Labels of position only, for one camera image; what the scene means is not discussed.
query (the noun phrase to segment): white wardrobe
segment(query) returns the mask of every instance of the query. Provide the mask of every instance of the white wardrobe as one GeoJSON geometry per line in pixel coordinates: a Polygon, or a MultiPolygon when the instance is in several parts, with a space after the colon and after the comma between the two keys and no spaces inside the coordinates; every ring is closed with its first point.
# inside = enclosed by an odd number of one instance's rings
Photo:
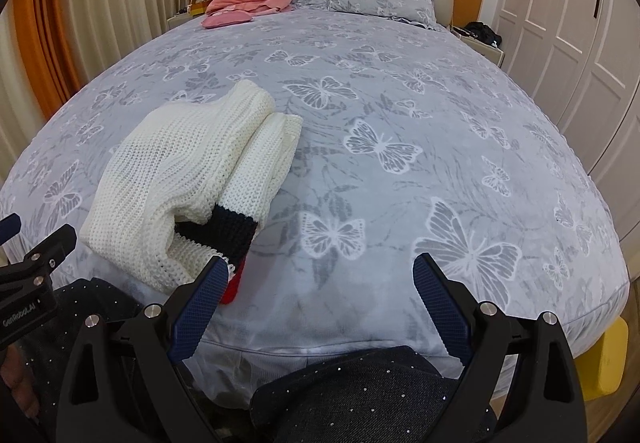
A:
{"type": "Polygon", "coordinates": [[[566,137],[609,204],[627,262],[637,255],[640,270],[638,3],[500,0],[493,24],[503,70],[566,137]]]}

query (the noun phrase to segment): nightstand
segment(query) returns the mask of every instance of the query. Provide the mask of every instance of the nightstand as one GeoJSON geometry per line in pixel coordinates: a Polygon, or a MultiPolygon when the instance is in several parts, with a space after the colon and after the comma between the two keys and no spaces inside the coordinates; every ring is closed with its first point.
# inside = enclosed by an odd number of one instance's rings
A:
{"type": "Polygon", "coordinates": [[[484,58],[494,63],[498,67],[502,66],[502,61],[504,60],[504,51],[498,48],[494,48],[493,46],[488,46],[487,44],[484,44],[483,42],[476,40],[475,38],[463,37],[455,30],[451,30],[451,32],[460,40],[462,40],[467,46],[480,53],[484,58]]]}
{"type": "Polygon", "coordinates": [[[180,24],[184,24],[185,22],[191,20],[193,17],[188,13],[178,13],[178,15],[174,15],[171,18],[166,20],[169,29],[177,28],[180,24]]]}

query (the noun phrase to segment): orange curtain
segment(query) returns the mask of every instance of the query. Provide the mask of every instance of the orange curtain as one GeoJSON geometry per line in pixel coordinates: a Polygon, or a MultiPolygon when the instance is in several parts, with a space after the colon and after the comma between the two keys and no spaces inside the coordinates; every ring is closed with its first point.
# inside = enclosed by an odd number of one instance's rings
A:
{"type": "Polygon", "coordinates": [[[14,0],[14,20],[31,88],[49,119],[82,87],[66,42],[60,0],[14,0]]]}

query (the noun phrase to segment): gray butterfly bedsheet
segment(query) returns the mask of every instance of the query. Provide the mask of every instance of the gray butterfly bedsheet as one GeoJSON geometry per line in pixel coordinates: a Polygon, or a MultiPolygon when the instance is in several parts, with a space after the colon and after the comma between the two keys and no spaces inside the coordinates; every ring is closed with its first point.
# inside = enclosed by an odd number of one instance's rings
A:
{"type": "MultiPolygon", "coordinates": [[[[250,78],[278,110],[302,116],[239,294],[187,362],[210,397],[243,406],[310,362],[400,344],[456,376],[460,362],[412,282],[423,251],[508,314],[556,312],[575,354],[622,311],[628,276],[598,190],[527,95],[453,35],[319,10],[199,23],[76,94],[14,166],[0,213],[22,218],[5,245],[14,262],[62,224],[79,229],[114,150],[170,100],[208,102],[250,78]]],[[[164,300],[83,245],[53,276],[57,286],[101,277],[142,302],[164,300]]]]}

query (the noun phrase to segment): metal screw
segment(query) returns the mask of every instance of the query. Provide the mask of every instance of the metal screw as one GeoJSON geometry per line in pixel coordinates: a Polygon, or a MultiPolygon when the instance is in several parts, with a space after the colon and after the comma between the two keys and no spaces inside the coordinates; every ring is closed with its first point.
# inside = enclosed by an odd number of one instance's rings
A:
{"type": "Polygon", "coordinates": [[[556,317],[556,315],[554,315],[551,311],[545,311],[542,314],[542,319],[550,326],[558,323],[558,317],[556,317]]]}
{"type": "Polygon", "coordinates": [[[88,328],[96,327],[99,322],[100,322],[100,317],[98,317],[98,315],[89,315],[87,318],[84,319],[84,325],[87,326],[88,328]]]}
{"type": "Polygon", "coordinates": [[[145,308],[145,317],[156,318],[162,312],[160,304],[151,304],[145,308]]]}
{"type": "Polygon", "coordinates": [[[498,312],[498,308],[493,302],[482,302],[480,311],[488,317],[492,317],[498,312]]]}

